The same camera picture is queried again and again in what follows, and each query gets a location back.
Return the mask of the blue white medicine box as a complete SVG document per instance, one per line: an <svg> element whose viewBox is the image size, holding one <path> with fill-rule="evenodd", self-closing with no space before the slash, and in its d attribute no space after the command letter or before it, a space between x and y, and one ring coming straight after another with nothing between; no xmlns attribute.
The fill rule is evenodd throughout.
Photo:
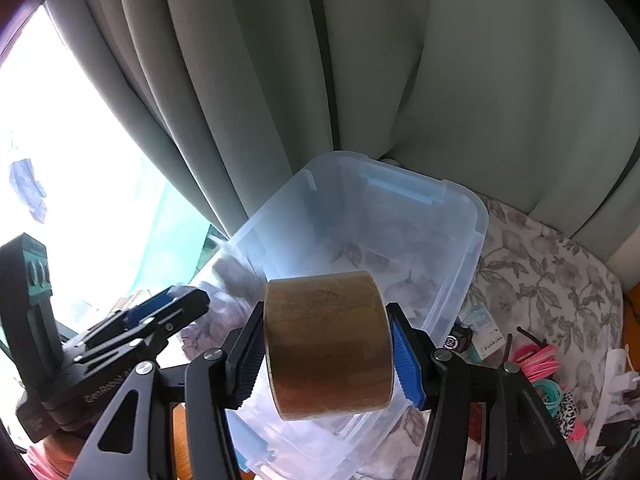
<svg viewBox="0 0 640 480"><path fill-rule="evenodd" d="M460 310L459 321L472 330L470 348L464 352L472 363L480 364L506 343L506 338L484 304L466 304Z"/></svg>

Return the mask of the brown packing tape roll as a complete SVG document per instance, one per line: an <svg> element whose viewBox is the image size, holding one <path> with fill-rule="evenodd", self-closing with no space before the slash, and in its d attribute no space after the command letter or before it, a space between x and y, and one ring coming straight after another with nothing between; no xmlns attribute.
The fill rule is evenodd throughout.
<svg viewBox="0 0 640 480"><path fill-rule="evenodd" d="M390 404L392 334L370 273L270 281L264 336L271 393L282 419L367 413Z"/></svg>

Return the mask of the black toy car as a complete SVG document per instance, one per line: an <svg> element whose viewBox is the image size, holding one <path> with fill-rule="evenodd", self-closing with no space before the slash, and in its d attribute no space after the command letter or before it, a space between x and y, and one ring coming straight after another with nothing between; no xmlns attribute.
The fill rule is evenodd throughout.
<svg viewBox="0 0 640 480"><path fill-rule="evenodd" d="M472 338L473 331L471 327L455 322L445 339L444 347L457 353L464 353L470 348Z"/></svg>

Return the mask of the floral grey white blanket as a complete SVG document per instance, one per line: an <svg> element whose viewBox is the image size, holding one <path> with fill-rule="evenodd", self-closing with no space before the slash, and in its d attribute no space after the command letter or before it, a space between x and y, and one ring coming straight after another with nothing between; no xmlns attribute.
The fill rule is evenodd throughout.
<svg viewBox="0 0 640 480"><path fill-rule="evenodd" d="M563 415L561 432L567 434L572 418L589 431L600 403L606 354L620 345L620 280L574 240L498 200L480 197L489 226L463 305L484 304L503 336L513 335L515 349L529 343L516 326L555 346L561 367L552 380L575 405ZM399 302L411 322L422 321L418 307L433 302L432 281L354 243L346 244L341 256L349 271L382 271L388 282L382 291L390 292L385 302ZM410 479L427 421L427 413L408 408L352 478Z"/></svg>

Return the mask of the clear plastic storage bin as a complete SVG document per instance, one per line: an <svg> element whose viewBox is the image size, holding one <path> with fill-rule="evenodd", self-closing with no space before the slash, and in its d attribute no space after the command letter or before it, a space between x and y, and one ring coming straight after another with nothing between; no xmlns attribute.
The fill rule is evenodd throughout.
<svg viewBox="0 0 640 480"><path fill-rule="evenodd" d="M368 272L385 301L442 344L487 228L484 204L461 185L351 152L319 156L194 278L209 309L182 330L184 353L220 346L270 280L356 271ZM228 419L240 465L261 479L405 477L425 429L401 391L381 411L286 422L266 373Z"/></svg>

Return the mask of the white power strip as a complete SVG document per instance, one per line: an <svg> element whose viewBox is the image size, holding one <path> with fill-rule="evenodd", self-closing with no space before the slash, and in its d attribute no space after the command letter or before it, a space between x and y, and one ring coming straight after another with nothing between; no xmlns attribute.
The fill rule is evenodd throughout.
<svg viewBox="0 0 640 480"><path fill-rule="evenodd" d="M639 373L627 370L627 364L628 352L624 348L611 349L606 354L600 403L585 445L587 457L596 456L604 450L603 445L598 445L598 440L606 421L616 413L614 405L620 405L623 394L636 390L639 385Z"/></svg>

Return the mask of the grey-green curtain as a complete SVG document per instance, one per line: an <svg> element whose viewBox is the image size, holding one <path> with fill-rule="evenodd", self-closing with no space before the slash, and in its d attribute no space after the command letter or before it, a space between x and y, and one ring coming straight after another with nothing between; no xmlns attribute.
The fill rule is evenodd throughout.
<svg viewBox="0 0 640 480"><path fill-rule="evenodd" d="M311 159L393 159L602 259L639 224L639 51L605 0L48 0L158 170L233 233Z"/></svg>

